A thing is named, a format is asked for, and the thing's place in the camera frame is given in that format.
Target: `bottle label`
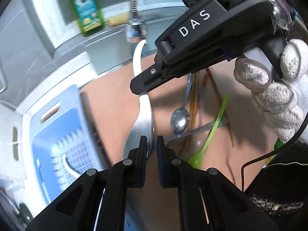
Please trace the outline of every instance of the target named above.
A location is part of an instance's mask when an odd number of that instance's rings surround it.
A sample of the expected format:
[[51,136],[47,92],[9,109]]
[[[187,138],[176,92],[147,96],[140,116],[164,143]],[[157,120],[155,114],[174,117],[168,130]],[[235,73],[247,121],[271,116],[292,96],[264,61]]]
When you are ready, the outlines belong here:
[[102,25],[94,0],[74,0],[74,5],[84,31]]

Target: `screw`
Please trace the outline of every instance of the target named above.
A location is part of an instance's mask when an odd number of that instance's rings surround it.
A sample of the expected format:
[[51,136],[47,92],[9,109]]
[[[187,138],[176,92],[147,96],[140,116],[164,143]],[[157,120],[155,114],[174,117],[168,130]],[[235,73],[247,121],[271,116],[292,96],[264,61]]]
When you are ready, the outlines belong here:
[[131,165],[132,163],[133,163],[133,161],[130,160],[130,159],[126,159],[126,160],[123,161],[123,164],[124,164],[125,166],[129,166],[129,165]]
[[173,165],[180,165],[182,162],[181,162],[181,160],[179,160],[179,159],[174,159],[174,160],[172,160],[172,164]]
[[272,207],[272,210],[273,211],[277,211],[279,209],[280,205],[279,204],[275,204],[273,207]]
[[87,170],[87,175],[88,176],[93,176],[96,174],[96,170],[94,168],[88,169]]
[[218,174],[218,170],[217,170],[216,168],[214,168],[214,167],[211,167],[211,168],[208,170],[208,173],[209,173],[210,175],[215,176],[215,175]]

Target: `green spoon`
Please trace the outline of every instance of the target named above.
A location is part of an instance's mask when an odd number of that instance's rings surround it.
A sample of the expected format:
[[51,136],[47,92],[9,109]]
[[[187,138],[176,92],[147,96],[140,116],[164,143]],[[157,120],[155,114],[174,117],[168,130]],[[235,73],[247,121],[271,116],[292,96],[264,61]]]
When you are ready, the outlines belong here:
[[210,134],[208,135],[208,138],[207,138],[207,140],[206,140],[206,142],[205,142],[205,144],[204,144],[202,150],[201,150],[200,152],[194,154],[194,155],[189,159],[188,163],[189,163],[192,167],[194,167],[194,168],[200,168],[200,167],[201,167],[202,161],[203,161],[203,155],[204,155],[206,149],[208,148],[208,145],[210,144],[210,142],[211,142],[211,140],[212,140],[212,138],[213,138],[213,135],[214,135],[214,133],[215,133],[217,127],[218,127],[218,124],[219,124],[219,122],[220,122],[220,120],[221,120],[221,118],[222,118],[222,115],[224,114],[224,110],[225,110],[225,108],[226,108],[226,106],[227,106],[227,102],[228,102],[229,98],[230,98],[230,97],[229,97],[228,95],[224,95],[224,101],[223,101],[223,103],[222,103],[222,105],[221,105],[221,108],[220,108],[220,111],[219,111],[219,113],[218,113],[218,116],[217,116],[217,118],[216,118],[216,121],[215,121],[215,123],[214,123],[214,126],[213,126],[213,128],[212,128]]

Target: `green bottle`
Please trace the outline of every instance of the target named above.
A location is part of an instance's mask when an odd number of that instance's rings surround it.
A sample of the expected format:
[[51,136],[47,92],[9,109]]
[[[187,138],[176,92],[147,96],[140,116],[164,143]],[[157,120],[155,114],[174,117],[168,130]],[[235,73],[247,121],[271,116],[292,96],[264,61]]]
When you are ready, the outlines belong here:
[[104,27],[102,13],[95,0],[71,0],[77,15],[78,25],[84,36],[89,36]]

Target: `gloved hand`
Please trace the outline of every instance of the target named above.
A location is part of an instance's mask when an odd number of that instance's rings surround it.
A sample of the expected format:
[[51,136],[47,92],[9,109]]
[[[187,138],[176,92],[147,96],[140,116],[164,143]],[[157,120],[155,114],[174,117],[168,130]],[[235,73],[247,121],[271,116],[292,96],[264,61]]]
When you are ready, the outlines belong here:
[[[251,90],[252,103],[265,114],[282,142],[290,140],[308,111],[308,46],[292,39],[281,55],[282,82],[271,80],[271,73],[261,63],[248,58],[235,61],[234,77]],[[301,142],[308,143],[307,128]]]

